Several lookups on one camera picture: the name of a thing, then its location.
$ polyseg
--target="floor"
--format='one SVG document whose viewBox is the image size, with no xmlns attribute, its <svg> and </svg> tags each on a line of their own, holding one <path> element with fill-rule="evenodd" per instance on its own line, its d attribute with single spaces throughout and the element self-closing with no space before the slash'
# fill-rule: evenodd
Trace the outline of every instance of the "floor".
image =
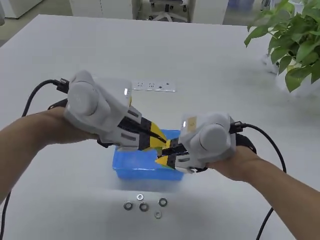
<svg viewBox="0 0 320 240">
<path fill-rule="evenodd" d="M 228 9 L 223 24 L 246 26 L 254 19 L 254 16 L 259 13 L 260 8 L 261 0 L 254 0 L 252 11 L 240 12 Z M 0 26 L 0 47 L 38 14 L 71 16 L 72 10 L 69 0 L 44 0 L 19 19 L 6 18 L 5 24 Z"/>
</svg>

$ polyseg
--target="white cabinet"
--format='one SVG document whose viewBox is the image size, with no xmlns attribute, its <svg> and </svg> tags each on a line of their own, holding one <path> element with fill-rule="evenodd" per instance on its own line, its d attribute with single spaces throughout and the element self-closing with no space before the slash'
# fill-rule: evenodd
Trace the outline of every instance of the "white cabinet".
<svg viewBox="0 0 320 240">
<path fill-rule="evenodd" d="M 70 0 L 74 16 L 107 19 L 137 19 L 141 3 L 149 0 Z M 224 21 L 228 0 L 189 0 L 192 23 L 221 24 Z"/>
<path fill-rule="evenodd" d="M 70 0 L 78 17 L 136 19 L 140 0 Z"/>
<path fill-rule="evenodd" d="M 18 19 L 43 0 L 0 0 L 6 18 Z"/>
<path fill-rule="evenodd" d="M 102 18 L 100 0 L 70 0 L 73 16 Z"/>
</svg>

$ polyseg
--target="wrist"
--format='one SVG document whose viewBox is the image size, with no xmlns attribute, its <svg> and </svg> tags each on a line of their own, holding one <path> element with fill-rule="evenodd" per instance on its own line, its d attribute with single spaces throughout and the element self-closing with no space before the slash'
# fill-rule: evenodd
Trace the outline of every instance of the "wrist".
<svg viewBox="0 0 320 240">
<path fill-rule="evenodd" d="M 256 178 L 261 176 L 262 171 L 272 165 L 270 162 L 261 158 L 248 161 L 245 170 L 243 171 L 243 182 L 253 185 Z"/>
<path fill-rule="evenodd" d="M 49 144 L 51 138 L 51 125 L 49 119 L 41 113 L 28 115 L 20 118 L 24 126 L 25 136 L 29 143 L 36 149 L 41 150 Z"/>
</svg>

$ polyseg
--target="green leaf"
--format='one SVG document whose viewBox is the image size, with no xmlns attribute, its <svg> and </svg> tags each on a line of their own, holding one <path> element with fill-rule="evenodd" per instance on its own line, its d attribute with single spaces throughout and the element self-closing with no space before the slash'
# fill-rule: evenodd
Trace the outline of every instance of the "green leaf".
<svg viewBox="0 0 320 240">
<path fill-rule="evenodd" d="M 290 93 L 301 85 L 301 82 L 311 73 L 311 70 L 310 66 L 305 66 L 303 68 L 293 68 L 287 72 L 285 83 Z"/>
<path fill-rule="evenodd" d="M 270 55 L 272 49 L 277 47 L 280 47 L 280 40 L 278 38 L 272 37 L 269 42 L 268 55 Z"/>
<path fill-rule="evenodd" d="M 279 62 L 278 74 L 281 74 L 288 67 L 288 65 L 291 63 L 291 60 L 292 60 L 291 56 L 284 56 L 283 58 L 281 58 Z"/>
<path fill-rule="evenodd" d="M 271 62 L 272 64 L 275 64 L 277 60 L 282 58 L 286 53 L 288 52 L 288 49 L 283 48 L 281 46 L 275 48 L 273 52 L 271 53 Z"/>
<path fill-rule="evenodd" d="M 255 19 L 247 26 L 247 30 L 248 32 L 250 31 L 251 27 L 254 26 L 255 22 L 260 20 L 260 19 L 263 19 L 265 16 L 270 16 L 270 15 L 273 15 L 274 12 L 273 10 L 263 10 L 261 11 L 256 17 Z"/>
<path fill-rule="evenodd" d="M 265 25 L 256 27 L 244 40 L 244 44 L 246 47 L 248 47 L 248 44 L 250 43 L 251 39 L 260 38 L 268 33 L 268 27 Z"/>
<path fill-rule="evenodd" d="M 288 3 L 289 0 L 282 0 L 275 8 L 275 12 L 278 13 L 284 6 Z"/>
<path fill-rule="evenodd" d="M 271 50 L 277 47 L 283 47 L 285 49 L 289 49 L 292 44 L 295 42 L 290 38 L 290 36 L 283 34 L 279 38 L 275 38 L 275 35 L 271 38 L 268 47 L 268 54 L 270 54 Z"/>
<path fill-rule="evenodd" d="M 313 64 L 319 59 L 319 55 L 316 52 L 309 53 L 301 62 L 302 66 Z"/>
<path fill-rule="evenodd" d="M 309 33 L 312 35 L 320 36 L 320 31 L 310 31 Z"/>
<path fill-rule="evenodd" d="M 286 10 L 290 14 L 290 16 L 293 16 L 293 14 L 295 13 L 295 6 L 290 2 L 287 2 L 283 6 L 283 9 Z"/>
<path fill-rule="evenodd" d="M 292 34 L 291 39 L 292 39 L 293 41 L 299 43 L 302 37 L 303 37 L 303 34 L 302 34 L 302 33 L 294 33 L 294 34 Z"/>
<path fill-rule="evenodd" d="M 311 84 L 320 79 L 320 60 L 311 67 Z"/>
<path fill-rule="evenodd" d="M 308 54 L 310 54 L 316 46 L 320 45 L 320 41 L 313 42 L 311 40 L 307 40 L 303 42 L 296 54 L 296 61 L 301 62 Z"/>
<path fill-rule="evenodd" d="M 304 8 L 303 15 L 310 16 L 320 24 L 320 9 L 317 8 Z"/>
<path fill-rule="evenodd" d="M 303 11 L 307 10 L 307 9 L 312 9 L 315 7 L 319 7 L 318 0 L 307 0 L 306 2 L 304 2 Z"/>
<path fill-rule="evenodd" d="M 291 76 L 297 79 L 301 79 L 301 82 L 303 79 L 305 79 L 309 74 L 311 74 L 311 66 L 304 66 L 304 67 L 297 67 L 296 69 L 291 73 Z"/>
<path fill-rule="evenodd" d="M 297 68 L 293 68 L 290 71 L 287 72 L 285 75 L 285 84 L 286 87 L 288 88 L 289 92 L 291 93 L 293 90 L 297 89 L 300 87 L 302 80 L 299 78 L 293 77 L 292 73 L 295 72 Z"/>
<path fill-rule="evenodd" d="M 288 14 L 284 14 L 283 12 L 278 12 L 274 15 L 272 15 L 269 19 L 269 21 L 265 24 L 269 28 L 273 28 L 274 26 L 278 25 L 279 23 L 289 23 L 288 19 L 290 16 Z"/>
</svg>

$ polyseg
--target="black cable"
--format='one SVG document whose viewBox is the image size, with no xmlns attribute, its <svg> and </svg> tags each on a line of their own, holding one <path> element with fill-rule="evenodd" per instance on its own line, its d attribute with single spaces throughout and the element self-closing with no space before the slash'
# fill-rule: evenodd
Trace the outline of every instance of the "black cable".
<svg viewBox="0 0 320 240">
<path fill-rule="evenodd" d="M 58 86 L 60 84 L 60 82 L 58 80 L 46 80 L 41 82 L 38 86 L 36 86 L 34 88 L 34 90 L 31 92 L 28 101 L 26 102 L 26 105 L 24 107 L 23 113 L 22 113 L 22 118 L 25 117 L 28 113 L 28 110 L 30 108 L 31 102 L 33 100 L 33 98 L 35 97 L 36 93 L 45 85 L 47 84 L 54 84 L 56 86 Z M 4 205 L 3 205 L 3 209 L 2 209 L 2 215 L 1 215 L 1 230 L 0 230 L 0 240 L 4 239 L 4 234 L 5 234 L 5 224 L 6 224 L 6 213 L 7 213 L 7 209 L 8 209 L 8 204 L 9 204 L 9 200 L 11 197 L 11 191 L 9 192 L 9 194 L 6 196 L 5 201 L 4 201 Z"/>
<path fill-rule="evenodd" d="M 251 129 L 254 129 L 254 130 L 257 130 L 258 132 L 260 132 L 263 136 L 266 137 L 266 139 L 268 139 L 268 141 L 271 143 L 271 145 L 273 146 L 274 150 L 276 151 L 276 153 L 278 154 L 279 156 L 279 159 L 280 159 L 280 162 L 281 162 L 281 165 L 282 165 L 282 170 L 287 173 L 287 168 L 286 168 L 286 164 L 285 164 L 285 160 L 284 160 L 284 157 L 282 156 L 278 146 L 276 145 L 276 143 L 272 140 L 272 138 L 265 132 L 263 131 L 261 128 L 255 126 L 255 125 L 251 125 L 251 124 L 247 124 L 247 123 L 242 123 L 240 125 L 243 129 L 244 128 L 251 128 Z M 256 240 L 259 240 L 261 235 L 262 235 L 262 232 L 267 224 L 267 221 L 269 220 L 272 212 L 274 211 L 274 209 L 271 207 L 270 210 L 268 211 L 268 213 L 266 214 L 262 224 L 261 224 L 261 227 L 259 229 L 259 232 L 256 236 Z"/>
</svg>

